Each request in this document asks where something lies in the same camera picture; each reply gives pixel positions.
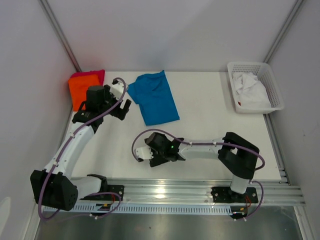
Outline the blue t shirt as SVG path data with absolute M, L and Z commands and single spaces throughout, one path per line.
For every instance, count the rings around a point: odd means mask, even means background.
M 139 106 L 146 126 L 162 125 L 180 119 L 164 71 L 138 76 L 129 85 L 127 92 Z

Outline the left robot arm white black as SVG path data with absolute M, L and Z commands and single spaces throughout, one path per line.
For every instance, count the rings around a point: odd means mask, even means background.
M 130 100 L 123 100 L 127 89 L 126 83 L 116 78 L 112 85 L 94 85 L 86 90 L 85 100 L 74 114 L 70 132 L 61 147 L 43 170 L 34 170 L 30 176 L 39 211 L 43 206 L 70 211 L 78 200 L 91 197 L 103 200 L 108 196 L 110 187 L 105 176 L 88 174 L 74 181 L 71 176 L 104 117 L 125 119 L 131 105 Z

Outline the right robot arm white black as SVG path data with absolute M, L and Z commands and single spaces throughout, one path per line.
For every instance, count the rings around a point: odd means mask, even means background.
M 234 132 L 208 142 L 187 142 L 175 137 L 169 140 L 165 134 L 153 132 L 144 142 L 151 150 L 151 167 L 176 161 L 219 160 L 232 173 L 228 196 L 234 202 L 246 197 L 260 158 L 259 148 Z

